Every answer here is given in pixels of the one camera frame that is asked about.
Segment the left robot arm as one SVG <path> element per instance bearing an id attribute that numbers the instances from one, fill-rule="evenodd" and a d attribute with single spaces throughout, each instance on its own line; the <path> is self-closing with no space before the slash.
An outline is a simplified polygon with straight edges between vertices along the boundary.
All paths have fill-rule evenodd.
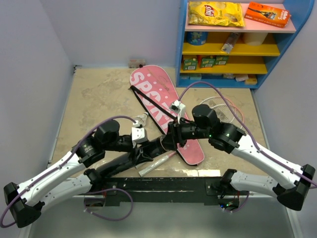
<path id="1" fill-rule="evenodd" d="M 107 151 L 125 152 L 123 157 L 110 161 L 108 177 L 152 161 L 156 157 L 151 148 L 154 142 L 147 139 L 145 129 L 134 120 L 131 134 L 119 135 L 118 118 L 97 124 L 58 162 L 35 177 L 7 184 L 3 189 L 7 207 L 0 219 L 10 212 L 14 218 L 12 224 L 23 228 L 35 222 L 54 202 L 81 193 L 100 193 L 103 183 L 88 168 L 103 159 Z"/>

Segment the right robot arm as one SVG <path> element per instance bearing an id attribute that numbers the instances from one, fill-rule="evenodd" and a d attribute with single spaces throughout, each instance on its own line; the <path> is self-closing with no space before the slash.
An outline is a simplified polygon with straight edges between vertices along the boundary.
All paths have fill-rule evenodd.
<path id="1" fill-rule="evenodd" d="M 239 157 L 266 173 L 259 176 L 228 169 L 218 186 L 222 194 L 256 192 L 276 198 L 289 209 L 302 210 L 313 184 L 314 167 L 300 166 L 278 156 L 259 144 L 247 127 L 222 122 L 208 105 L 199 104 L 192 109 L 193 121 L 184 119 L 185 105 L 178 100 L 170 105 L 170 110 L 177 118 L 168 124 L 161 142 L 166 150 L 184 147 L 188 140 L 207 139 L 213 148 Z"/>

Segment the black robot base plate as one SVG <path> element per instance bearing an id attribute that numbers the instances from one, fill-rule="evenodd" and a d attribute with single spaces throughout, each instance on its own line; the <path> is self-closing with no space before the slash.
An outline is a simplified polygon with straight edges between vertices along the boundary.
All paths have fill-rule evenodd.
<path id="1" fill-rule="evenodd" d="M 135 203 L 203 203 L 234 210 L 247 193 L 220 186 L 221 177 L 105 178 L 92 183 L 89 192 L 118 188 Z"/>

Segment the black shuttlecock tube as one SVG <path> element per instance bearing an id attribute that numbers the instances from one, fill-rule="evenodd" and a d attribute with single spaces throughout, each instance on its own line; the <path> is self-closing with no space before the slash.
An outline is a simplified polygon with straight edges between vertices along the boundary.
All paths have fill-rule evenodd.
<path id="1" fill-rule="evenodd" d="M 155 157 L 158 157 L 169 150 L 173 150 L 173 149 L 167 149 L 167 136 L 160 136 L 152 141 L 147 141 L 147 142 L 153 142 L 155 144 L 155 149 L 153 152 Z M 101 177 L 108 178 L 120 172 L 123 172 L 127 169 L 130 169 L 134 166 L 129 166 L 129 155 L 130 155 L 130 152 L 125 153 L 113 159 L 112 161 L 106 164 L 103 164 L 102 166 L 99 166 L 96 169 L 96 171 L 99 173 Z"/>

